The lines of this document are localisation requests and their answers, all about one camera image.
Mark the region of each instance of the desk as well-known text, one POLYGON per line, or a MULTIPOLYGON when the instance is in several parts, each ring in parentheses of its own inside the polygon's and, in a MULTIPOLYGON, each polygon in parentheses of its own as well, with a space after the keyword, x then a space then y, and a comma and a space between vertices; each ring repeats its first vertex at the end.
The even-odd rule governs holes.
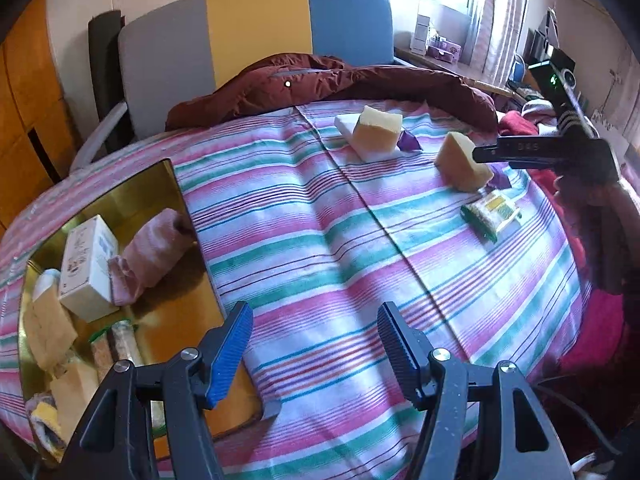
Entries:
POLYGON ((498 94, 509 99, 516 98, 516 94, 513 91, 508 88, 499 87, 489 83, 482 72, 471 68, 469 65, 462 63, 447 63, 446 61, 435 59, 434 57, 421 56, 420 54, 414 54, 406 48, 395 47, 394 53, 400 59, 416 66, 459 75, 467 85, 473 88, 478 88, 483 92, 498 94))

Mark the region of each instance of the yellow towel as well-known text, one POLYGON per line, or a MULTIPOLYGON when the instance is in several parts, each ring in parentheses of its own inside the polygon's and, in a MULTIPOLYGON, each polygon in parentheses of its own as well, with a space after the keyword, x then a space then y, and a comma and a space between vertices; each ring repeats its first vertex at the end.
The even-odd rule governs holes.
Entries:
POLYGON ((58 422, 58 410, 46 402, 39 402, 31 412, 30 419, 42 446, 60 462, 65 453, 65 444, 58 422))

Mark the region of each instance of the pink towel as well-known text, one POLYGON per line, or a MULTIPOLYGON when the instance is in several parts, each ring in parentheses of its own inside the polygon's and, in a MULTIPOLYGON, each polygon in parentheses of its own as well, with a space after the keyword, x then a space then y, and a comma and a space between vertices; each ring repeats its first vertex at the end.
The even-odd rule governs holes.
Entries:
POLYGON ((174 268, 193 244, 188 221, 173 209, 164 209, 144 224, 122 254, 109 260, 113 304, 135 302, 174 268))

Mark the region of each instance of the pink and green striped sheet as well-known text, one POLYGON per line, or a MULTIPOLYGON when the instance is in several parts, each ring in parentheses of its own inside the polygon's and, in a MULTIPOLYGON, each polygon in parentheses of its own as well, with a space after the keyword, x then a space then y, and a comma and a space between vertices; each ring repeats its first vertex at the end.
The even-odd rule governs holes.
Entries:
MULTIPOLYGON (((446 187, 433 165, 447 131, 469 127, 425 104, 374 103, 402 112, 424 151, 364 164, 333 126, 364 104, 313 103, 162 134, 39 197, 0 246, 0 418, 32 442, 16 348, 29 255, 80 208, 166 157, 223 304, 254 310, 245 362, 255 384, 282 402, 272 423, 216 444, 227 477, 401 477, 422 415, 403 400, 378 339, 383 301, 460 357, 553 371, 578 335, 588 290, 544 194, 510 170, 521 227, 495 246, 481 242, 460 218, 478 196, 446 187)), ((470 434, 477 417, 471 405, 470 434)), ((172 476, 169 461, 161 473, 172 476)))

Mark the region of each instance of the yellow sponge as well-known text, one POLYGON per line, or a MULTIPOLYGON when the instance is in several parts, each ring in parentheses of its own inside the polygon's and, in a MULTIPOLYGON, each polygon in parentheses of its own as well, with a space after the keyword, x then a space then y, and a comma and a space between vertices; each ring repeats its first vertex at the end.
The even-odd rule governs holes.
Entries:
POLYGON ((391 153, 402 132, 402 114, 365 106, 353 129, 353 142, 367 152, 391 153))
POLYGON ((76 430, 78 422, 98 389, 98 374, 83 362, 70 363, 66 373, 51 381, 51 393, 58 407, 58 420, 62 440, 66 444, 76 430))
POLYGON ((475 144, 467 136, 449 132, 436 157, 440 173, 459 191, 477 191, 494 177, 491 168, 473 160, 474 148, 475 144))
POLYGON ((46 402, 39 402, 29 417, 40 443, 51 453, 57 462, 62 461, 65 445, 62 430, 58 423, 58 410, 46 402))
POLYGON ((58 288, 50 286, 24 313, 24 331, 36 363, 49 370, 65 358, 78 337, 68 311, 58 301, 58 288))

